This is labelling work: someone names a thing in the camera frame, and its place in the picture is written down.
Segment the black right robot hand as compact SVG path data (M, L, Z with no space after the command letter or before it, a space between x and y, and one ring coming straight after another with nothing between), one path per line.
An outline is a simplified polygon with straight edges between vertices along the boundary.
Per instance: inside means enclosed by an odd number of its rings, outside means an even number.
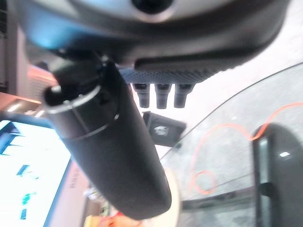
M182 108L195 84L262 52L283 25L287 0L11 0L31 62L58 85L46 115L93 186L136 220L171 207L142 106L149 85L165 108L172 84Z

